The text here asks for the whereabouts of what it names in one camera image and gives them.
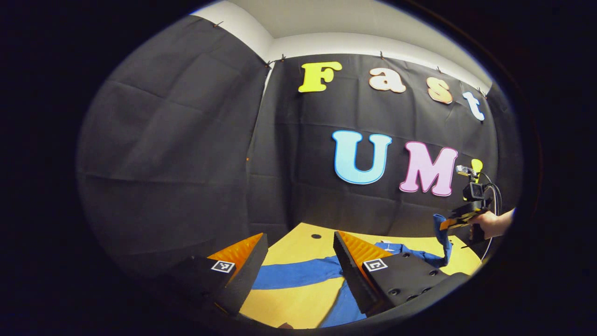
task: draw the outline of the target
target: letter u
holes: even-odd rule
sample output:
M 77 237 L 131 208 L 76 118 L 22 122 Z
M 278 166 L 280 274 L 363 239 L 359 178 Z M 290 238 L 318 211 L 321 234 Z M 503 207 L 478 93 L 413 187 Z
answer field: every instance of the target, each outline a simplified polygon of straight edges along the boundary
M 379 180 L 386 170 L 387 147 L 392 138 L 387 135 L 373 134 L 369 141 L 373 143 L 373 165 L 366 172 L 356 168 L 356 144 L 363 136 L 353 131 L 336 131 L 332 134 L 336 141 L 334 168 L 342 180 L 353 184 L 371 184 Z

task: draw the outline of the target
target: pink letter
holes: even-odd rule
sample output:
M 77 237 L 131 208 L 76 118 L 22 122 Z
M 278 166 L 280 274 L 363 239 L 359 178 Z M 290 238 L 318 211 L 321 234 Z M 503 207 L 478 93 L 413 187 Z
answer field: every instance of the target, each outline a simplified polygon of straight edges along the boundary
M 417 175 L 419 175 L 424 193 L 429 190 L 437 178 L 437 183 L 431 192 L 437 196 L 450 196 L 452 194 L 452 172 L 458 152 L 452 148 L 442 148 L 435 163 L 431 163 L 429 151 L 424 143 L 410 141 L 405 147 L 410 152 L 410 162 L 408 163 L 407 178 L 400 184 L 400 190 L 406 193 L 417 191 Z

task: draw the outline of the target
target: yellow table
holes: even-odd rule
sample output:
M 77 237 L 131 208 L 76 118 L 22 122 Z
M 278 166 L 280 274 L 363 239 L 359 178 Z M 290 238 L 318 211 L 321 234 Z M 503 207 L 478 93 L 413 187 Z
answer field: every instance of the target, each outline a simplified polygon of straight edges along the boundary
M 292 264 L 334 256 L 334 232 L 335 230 L 329 228 L 301 223 L 269 248 L 263 265 Z M 311 237 L 312 234 L 319 234 L 321 238 L 314 239 Z M 443 247 L 435 237 L 403 238 L 350 234 L 372 244 L 385 240 L 394 244 L 404 244 L 411 250 L 444 255 Z M 465 244 L 456 236 L 449 236 L 449 239 L 454 244 L 450 263 L 441 270 L 446 274 L 472 274 L 479 266 L 479 257 L 470 249 L 462 249 Z M 332 308 L 343 281 L 344 278 L 339 277 L 298 288 L 254 289 L 249 293 L 241 313 L 275 328 L 284 323 L 295 329 L 317 328 Z

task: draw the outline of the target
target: ceiling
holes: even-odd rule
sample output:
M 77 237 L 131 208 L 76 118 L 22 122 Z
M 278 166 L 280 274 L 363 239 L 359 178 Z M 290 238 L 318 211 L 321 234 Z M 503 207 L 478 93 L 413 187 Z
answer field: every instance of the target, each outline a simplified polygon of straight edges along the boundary
M 455 43 L 423 22 L 376 0 L 228 0 L 274 37 L 320 32 L 361 33 L 417 45 L 491 85 L 487 73 Z

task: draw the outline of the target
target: blue cloth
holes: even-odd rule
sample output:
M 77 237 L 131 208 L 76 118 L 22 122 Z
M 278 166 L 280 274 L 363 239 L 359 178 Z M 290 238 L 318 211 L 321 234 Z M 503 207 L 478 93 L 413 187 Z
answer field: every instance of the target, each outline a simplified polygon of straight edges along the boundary
M 433 267 L 446 266 L 450 261 L 452 244 L 448 239 L 448 230 L 440 231 L 439 226 L 445 220 L 441 215 L 433 216 L 433 227 L 438 242 L 444 247 L 444 256 L 436 256 L 425 251 L 413 251 L 403 244 L 375 243 L 382 249 L 390 249 L 392 254 L 408 252 L 425 260 Z M 265 265 L 259 270 L 259 274 L 253 283 L 253 289 L 281 289 L 308 286 L 314 283 L 342 277 L 342 267 L 337 256 L 329 256 L 323 259 L 313 259 L 293 264 Z M 361 314 L 359 307 L 353 297 L 346 280 L 338 292 L 338 297 L 328 316 L 319 326 L 342 325 L 366 318 Z

